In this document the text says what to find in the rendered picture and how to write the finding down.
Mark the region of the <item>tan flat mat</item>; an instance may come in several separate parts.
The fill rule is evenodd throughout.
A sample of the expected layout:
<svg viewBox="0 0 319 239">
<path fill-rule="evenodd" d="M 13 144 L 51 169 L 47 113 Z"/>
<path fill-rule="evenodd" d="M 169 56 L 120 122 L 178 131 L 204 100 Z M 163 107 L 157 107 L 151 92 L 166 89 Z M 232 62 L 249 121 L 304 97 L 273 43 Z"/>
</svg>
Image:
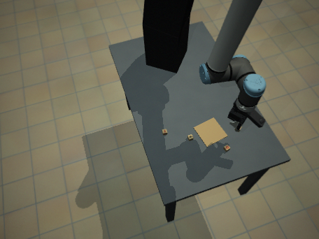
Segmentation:
<svg viewBox="0 0 319 239">
<path fill-rule="evenodd" d="M 194 127 L 194 130 L 198 133 L 207 147 L 228 137 L 215 118 Z"/>
</svg>

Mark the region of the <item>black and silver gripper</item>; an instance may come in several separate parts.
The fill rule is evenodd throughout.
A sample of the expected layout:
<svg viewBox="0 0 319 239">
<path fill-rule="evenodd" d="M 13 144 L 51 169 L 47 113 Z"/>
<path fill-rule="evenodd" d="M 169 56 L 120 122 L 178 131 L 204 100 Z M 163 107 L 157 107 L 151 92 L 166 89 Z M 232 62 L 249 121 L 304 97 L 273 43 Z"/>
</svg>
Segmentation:
<svg viewBox="0 0 319 239">
<path fill-rule="evenodd" d="M 244 113 L 243 111 L 237 108 L 236 100 L 233 104 L 233 108 L 230 110 L 228 114 L 228 118 L 235 121 L 235 122 L 230 122 L 230 124 L 236 129 L 236 131 L 239 131 L 239 129 L 241 128 L 242 124 L 245 122 L 247 117 L 243 114 Z"/>
</svg>

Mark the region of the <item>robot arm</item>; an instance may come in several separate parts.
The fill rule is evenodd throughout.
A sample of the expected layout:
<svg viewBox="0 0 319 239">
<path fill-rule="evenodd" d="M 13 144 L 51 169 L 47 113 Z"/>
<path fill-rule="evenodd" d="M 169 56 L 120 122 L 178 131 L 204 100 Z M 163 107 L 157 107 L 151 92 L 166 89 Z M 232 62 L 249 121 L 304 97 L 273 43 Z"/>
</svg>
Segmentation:
<svg viewBox="0 0 319 239">
<path fill-rule="evenodd" d="M 236 106 L 256 126 L 263 127 L 265 118 L 256 106 L 266 88 L 265 79 L 256 74 L 244 55 L 235 55 L 262 0 L 232 0 L 220 33 L 206 64 L 199 67 L 201 81 L 207 84 L 235 80 L 240 93 Z"/>
</svg>

